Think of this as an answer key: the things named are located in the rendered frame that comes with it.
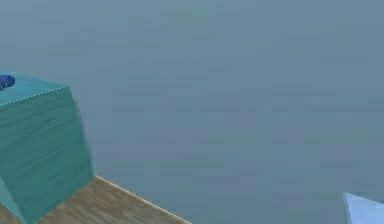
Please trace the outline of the teal wooden cabinet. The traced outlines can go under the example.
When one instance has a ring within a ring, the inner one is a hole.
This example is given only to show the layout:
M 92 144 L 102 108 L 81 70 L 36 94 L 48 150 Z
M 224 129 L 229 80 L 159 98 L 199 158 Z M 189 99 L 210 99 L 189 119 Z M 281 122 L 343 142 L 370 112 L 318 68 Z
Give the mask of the teal wooden cabinet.
M 94 178 L 90 150 L 68 85 L 0 75 L 0 204 L 35 224 Z

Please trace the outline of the dark blue small object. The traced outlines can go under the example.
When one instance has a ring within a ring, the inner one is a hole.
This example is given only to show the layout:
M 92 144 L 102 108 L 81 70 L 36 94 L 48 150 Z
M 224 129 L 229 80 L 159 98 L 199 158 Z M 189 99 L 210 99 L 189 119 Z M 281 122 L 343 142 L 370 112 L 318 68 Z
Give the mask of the dark blue small object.
M 0 75 L 0 91 L 12 87 L 15 84 L 15 78 L 12 75 Z

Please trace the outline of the pale blue furniture corner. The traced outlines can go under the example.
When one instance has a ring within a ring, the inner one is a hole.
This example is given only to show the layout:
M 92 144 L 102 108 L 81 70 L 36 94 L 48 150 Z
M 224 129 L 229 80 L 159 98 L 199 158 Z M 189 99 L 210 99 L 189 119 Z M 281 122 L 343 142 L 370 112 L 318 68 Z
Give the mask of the pale blue furniture corner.
M 384 224 L 384 204 L 348 192 L 343 194 L 348 224 Z

